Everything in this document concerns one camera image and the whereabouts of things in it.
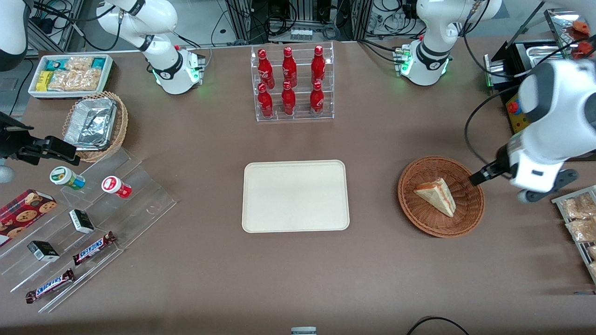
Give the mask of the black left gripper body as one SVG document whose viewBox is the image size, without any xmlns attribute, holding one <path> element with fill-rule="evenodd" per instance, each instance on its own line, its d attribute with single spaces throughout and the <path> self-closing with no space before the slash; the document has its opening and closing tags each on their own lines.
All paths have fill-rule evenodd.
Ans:
<svg viewBox="0 0 596 335">
<path fill-rule="evenodd" d="M 508 146 L 501 146 L 494 155 L 494 172 L 506 180 L 511 180 Z"/>
</svg>

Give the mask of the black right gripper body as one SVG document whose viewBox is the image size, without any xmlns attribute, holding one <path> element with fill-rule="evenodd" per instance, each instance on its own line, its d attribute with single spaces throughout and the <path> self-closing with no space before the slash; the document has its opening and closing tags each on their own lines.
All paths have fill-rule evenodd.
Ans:
<svg viewBox="0 0 596 335">
<path fill-rule="evenodd" d="M 42 147 L 38 146 L 38 138 L 31 136 L 29 131 L 34 129 L 22 122 L 0 113 L 0 158 L 27 162 L 38 165 L 40 159 L 46 155 Z"/>
</svg>

